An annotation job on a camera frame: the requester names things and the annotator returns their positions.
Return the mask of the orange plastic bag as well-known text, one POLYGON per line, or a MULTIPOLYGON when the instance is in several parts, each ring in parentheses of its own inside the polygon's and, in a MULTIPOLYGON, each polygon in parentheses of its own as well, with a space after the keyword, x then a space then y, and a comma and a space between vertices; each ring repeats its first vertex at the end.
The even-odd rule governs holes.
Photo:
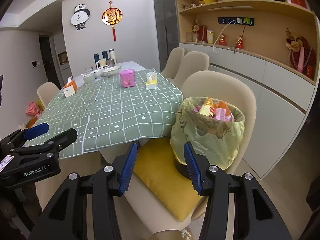
POLYGON ((213 109, 214 109, 214 114, 217 115, 218 114, 218 109, 225 109, 226 110, 226 115, 231 115, 231 111, 227 105, 226 102, 218 100, 218 101, 214 101, 213 103, 213 109))

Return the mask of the beige chair far left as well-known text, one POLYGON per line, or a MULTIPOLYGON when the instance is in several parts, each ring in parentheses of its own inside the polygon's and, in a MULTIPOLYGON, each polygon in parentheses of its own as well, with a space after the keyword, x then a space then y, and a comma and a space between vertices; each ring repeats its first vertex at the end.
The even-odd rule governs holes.
POLYGON ((52 82, 46 82, 37 89, 37 95, 46 108, 50 101, 59 93, 58 87, 52 82))

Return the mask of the orange white tissue box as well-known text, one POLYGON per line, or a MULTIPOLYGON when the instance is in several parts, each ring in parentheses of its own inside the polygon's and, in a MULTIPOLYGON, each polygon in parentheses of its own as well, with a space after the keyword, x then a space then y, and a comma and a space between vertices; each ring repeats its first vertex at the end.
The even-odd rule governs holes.
POLYGON ((72 79, 72 76, 68 78, 67 83, 63 87, 63 93, 66 98, 74 95, 78 90, 76 82, 72 79))

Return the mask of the white ceramic bowl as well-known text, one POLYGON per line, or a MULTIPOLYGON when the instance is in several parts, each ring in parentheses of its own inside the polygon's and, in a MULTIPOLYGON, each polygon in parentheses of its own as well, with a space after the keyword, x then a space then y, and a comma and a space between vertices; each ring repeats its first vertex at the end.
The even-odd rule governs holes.
POLYGON ((113 67, 104 68, 102 71, 103 77, 119 75, 121 72, 121 68, 122 66, 113 66, 113 67))

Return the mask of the pink tin box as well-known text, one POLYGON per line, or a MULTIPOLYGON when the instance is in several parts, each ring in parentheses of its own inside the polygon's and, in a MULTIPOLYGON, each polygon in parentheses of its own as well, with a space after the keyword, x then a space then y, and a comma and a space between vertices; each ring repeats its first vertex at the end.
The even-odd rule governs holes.
POLYGON ((124 88, 134 87, 135 84, 135 70, 126 69, 120 72, 121 84, 124 88))

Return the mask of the near beige chair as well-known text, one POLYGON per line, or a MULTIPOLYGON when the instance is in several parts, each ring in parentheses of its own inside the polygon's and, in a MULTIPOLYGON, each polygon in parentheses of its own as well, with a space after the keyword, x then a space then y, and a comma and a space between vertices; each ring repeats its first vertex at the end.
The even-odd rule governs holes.
POLYGON ((208 202, 193 188, 183 156, 197 154, 233 174, 249 144, 257 112, 252 90, 240 80, 204 70, 189 76, 171 133, 150 139, 138 157, 125 198, 151 233, 180 231, 202 217, 208 202))

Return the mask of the dark teal bottle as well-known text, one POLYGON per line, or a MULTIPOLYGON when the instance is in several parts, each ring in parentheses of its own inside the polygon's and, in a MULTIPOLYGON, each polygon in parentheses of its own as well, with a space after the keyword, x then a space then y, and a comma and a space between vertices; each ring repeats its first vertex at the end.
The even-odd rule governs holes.
POLYGON ((105 60, 108 60, 108 51, 103 51, 101 54, 105 60))

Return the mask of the white thermos bottle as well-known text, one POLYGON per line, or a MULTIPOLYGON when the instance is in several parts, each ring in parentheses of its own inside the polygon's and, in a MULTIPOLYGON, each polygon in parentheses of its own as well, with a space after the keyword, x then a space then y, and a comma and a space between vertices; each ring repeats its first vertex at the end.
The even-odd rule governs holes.
POLYGON ((110 58, 113 59, 114 64, 117 64, 117 60, 116 60, 116 55, 115 55, 114 49, 110 49, 109 50, 109 54, 110 54, 110 58))

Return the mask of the white yellow toy holder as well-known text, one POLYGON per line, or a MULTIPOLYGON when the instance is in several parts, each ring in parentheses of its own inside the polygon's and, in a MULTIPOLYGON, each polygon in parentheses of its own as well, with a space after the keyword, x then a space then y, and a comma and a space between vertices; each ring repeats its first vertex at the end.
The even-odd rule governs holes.
POLYGON ((150 71, 146 75, 146 90, 156 90, 157 89, 157 73, 150 71))

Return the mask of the white low cabinet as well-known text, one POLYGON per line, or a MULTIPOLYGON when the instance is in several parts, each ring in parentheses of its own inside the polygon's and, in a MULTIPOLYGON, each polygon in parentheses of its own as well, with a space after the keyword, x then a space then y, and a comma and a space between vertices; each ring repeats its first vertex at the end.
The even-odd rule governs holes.
POLYGON ((209 57, 208 81, 197 83, 196 72, 185 82, 185 97, 211 96, 238 107, 246 117, 250 139, 241 157, 264 179, 299 135, 310 112, 319 84, 278 63, 243 51, 180 43, 186 53, 200 51, 209 57))

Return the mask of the red figurine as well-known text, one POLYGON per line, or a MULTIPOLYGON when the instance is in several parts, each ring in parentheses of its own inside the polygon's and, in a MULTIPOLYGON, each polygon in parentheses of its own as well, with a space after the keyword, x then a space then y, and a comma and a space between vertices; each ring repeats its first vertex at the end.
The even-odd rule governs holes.
POLYGON ((218 43, 221 46, 227 46, 226 38, 225 38, 225 35, 223 33, 220 35, 218 43))
POLYGON ((244 41, 241 35, 239 35, 235 47, 239 49, 244 49, 244 41))

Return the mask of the left red figurine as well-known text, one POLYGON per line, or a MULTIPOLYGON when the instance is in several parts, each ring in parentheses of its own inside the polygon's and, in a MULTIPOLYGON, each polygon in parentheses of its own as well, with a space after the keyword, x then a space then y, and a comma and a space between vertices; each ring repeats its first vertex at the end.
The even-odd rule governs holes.
POLYGON ((225 38, 225 35, 223 33, 220 35, 218 43, 221 46, 227 46, 226 38, 225 38))

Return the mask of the cream lidded cup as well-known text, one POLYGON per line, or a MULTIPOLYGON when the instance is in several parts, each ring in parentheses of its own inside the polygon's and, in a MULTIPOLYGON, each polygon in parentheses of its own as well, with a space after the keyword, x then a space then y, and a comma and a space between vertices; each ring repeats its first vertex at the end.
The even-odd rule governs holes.
POLYGON ((212 30, 207 30, 207 43, 208 44, 214 43, 214 32, 212 30))

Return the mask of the black power strip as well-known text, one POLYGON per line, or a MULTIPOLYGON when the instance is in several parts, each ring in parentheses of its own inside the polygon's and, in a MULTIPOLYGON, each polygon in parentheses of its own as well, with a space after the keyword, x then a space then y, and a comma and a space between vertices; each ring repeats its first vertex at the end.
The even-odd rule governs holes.
POLYGON ((254 26, 254 18, 250 17, 218 17, 218 24, 233 24, 254 26))

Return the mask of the panda wall clock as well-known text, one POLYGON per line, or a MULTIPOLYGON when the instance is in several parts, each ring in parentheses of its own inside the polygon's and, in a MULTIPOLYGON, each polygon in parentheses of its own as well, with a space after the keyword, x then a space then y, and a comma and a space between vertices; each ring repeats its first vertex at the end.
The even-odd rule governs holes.
POLYGON ((85 4, 78 4, 74 8, 74 13, 71 17, 71 25, 75 27, 75 31, 85 29, 86 22, 90 18, 91 12, 86 8, 85 4))

